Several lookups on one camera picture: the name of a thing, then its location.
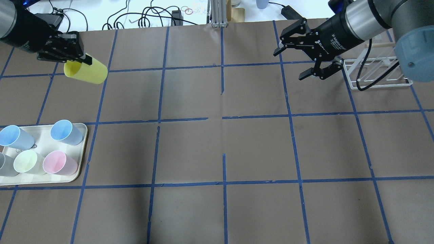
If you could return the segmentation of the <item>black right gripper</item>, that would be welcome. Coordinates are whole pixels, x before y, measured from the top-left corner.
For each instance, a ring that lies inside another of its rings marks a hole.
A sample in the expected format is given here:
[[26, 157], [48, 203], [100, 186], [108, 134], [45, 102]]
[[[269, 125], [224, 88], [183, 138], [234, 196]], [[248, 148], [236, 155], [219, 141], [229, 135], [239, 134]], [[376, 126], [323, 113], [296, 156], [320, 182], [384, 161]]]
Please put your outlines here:
[[274, 57], [287, 48], [294, 48], [304, 51], [315, 62], [314, 67], [301, 72], [299, 80], [310, 76], [327, 79], [343, 68], [343, 61], [338, 56], [363, 43], [350, 31], [343, 12], [314, 29], [310, 29], [307, 19], [296, 20], [283, 29], [279, 40], [279, 46], [273, 52]]

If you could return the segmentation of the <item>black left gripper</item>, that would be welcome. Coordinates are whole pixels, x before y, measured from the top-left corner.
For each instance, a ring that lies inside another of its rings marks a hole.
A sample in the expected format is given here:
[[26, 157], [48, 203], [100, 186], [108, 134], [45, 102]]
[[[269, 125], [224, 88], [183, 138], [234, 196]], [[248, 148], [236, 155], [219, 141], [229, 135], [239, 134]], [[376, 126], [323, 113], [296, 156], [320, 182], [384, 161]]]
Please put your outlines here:
[[49, 62], [93, 64], [77, 31], [60, 32], [26, 9], [1, 7], [1, 42]]

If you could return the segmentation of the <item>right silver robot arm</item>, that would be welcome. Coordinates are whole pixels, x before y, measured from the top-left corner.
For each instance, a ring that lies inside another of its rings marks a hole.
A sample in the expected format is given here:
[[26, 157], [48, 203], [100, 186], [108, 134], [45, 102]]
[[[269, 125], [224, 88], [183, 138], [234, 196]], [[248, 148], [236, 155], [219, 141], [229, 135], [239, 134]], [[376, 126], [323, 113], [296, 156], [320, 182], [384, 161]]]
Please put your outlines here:
[[320, 26], [312, 29], [301, 18], [280, 34], [274, 56], [294, 48], [315, 62], [299, 79], [327, 79], [342, 69], [339, 55], [393, 29], [403, 75], [412, 81], [433, 81], [432, 0], [331, 0], [329, 6], [334, 15]]

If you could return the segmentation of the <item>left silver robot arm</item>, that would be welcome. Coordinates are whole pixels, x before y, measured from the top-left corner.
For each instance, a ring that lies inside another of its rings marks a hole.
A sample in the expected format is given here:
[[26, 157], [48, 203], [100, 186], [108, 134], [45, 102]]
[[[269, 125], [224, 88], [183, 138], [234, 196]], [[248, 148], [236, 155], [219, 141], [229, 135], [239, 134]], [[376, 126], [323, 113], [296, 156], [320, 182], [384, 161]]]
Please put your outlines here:
[[11, 0], [0, 2], [1, 42], [47, 62], [75, 61], [93, 64], [93, 57], [85, 53], [79, 32], [60, 32]]

